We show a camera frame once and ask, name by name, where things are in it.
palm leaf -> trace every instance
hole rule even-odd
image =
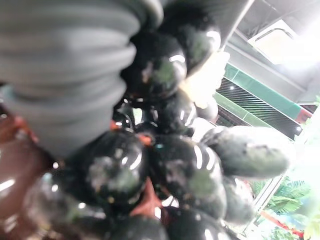
[[[268,203],[268,208],[277,214],[287,214],[297,211],[302,206],[300,200],[285,196],[273,196]]]
[[[257,196],[266,185],[267,181],[255,181],[251,183],[252,192]]]
[[[306,197],[311,191],[310,186],[304,181],[293,181],[288,187],[290,188],[290,194],[288,196],[293,199]]]

shiny balloon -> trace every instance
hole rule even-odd
[[[227,209],[224,220],[228,223],[244,225],[255,217],[254,198],[249,187],[234,177],[223,177]]]
[[[214,122],[218,116],[218,104],[216,100],[212,97],[208,102],[205,108],[196,107],[196,113],[199,118],[203,118],[210,122]]]
[[[221,45],[220,31],[212,16],[197,9],[182,10],[167,18],[159,31],[174,36],[181,44],[188,75],[201,67]]]
[[[285,173],[296,157],[293,143],[275,129],[234,126],[220,130],[202,142],[219,155],[226,176],[273,178]]]
[[[0,144],[14,140],[20,133],[15,119],[7,113],[0,115]]]
[[[161,134],[184,134],[197,117],[194,103],[182,90],[155,103],[151,112]]]
[[[172,240],[230,240],[214,219],[195,209],[165,207],[161,221]]]
[[[0,220],[20,210],[26,191],[51,166],[51,157],[30,139],[0,144]]]
[[[158,134],[158,125],[152,121],[145,121],[136,125],[134,132],[154,138]]]
[[[165,34],[143,32],[132,39],[137,52],[131,66],[121,73],[126,96],[154,101],[172,95],[186,77],[185,56],[177,40]]]
[[[45,173],[28,192],[23,212],[37,229],[68,240],[101,240],[112,228],[98,206],[79,201],[63,190],[54,172]]]
[[[106,240],[169,240],[169,238],[159,220],[136,215],[119,222],[111,237]]]
[[[219,157],[188,137],[163,135],[149,151],[151,179],[162,184],[180,205],[201,209],[216,219],[226,213]]]
[[[148,176],[148,159],[139,138],[126,129],[106,132],[84,159],[86,182],[100,203],[134,205]]]
[[[133,124],[132,124],[130,117],[128,115],[126,115],[125,113],[121,113],[119,111],[114,111],[113,116],[112,116],[112,120],[114,121],[115,125],[118,128],[124,128],[124,129],[125,128],[129,128],[129,129],[133,128]]]

brown balloon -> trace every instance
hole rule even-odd
[[[28,188],[52,163],[27,137],[0,144],[0,220],[20,210]]]

ceiling light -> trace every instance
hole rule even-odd
[[[297,34],[280,19],[248,40],[273,64],[282,64],[291,54]]]

ceiling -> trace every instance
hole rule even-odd
[[[226,46],[230,63],[296,103],[313,104],[320,93],[320,64],[273,65],[247,39],[279,19],[299,34],[319,13],[320,0],[255,0]]]

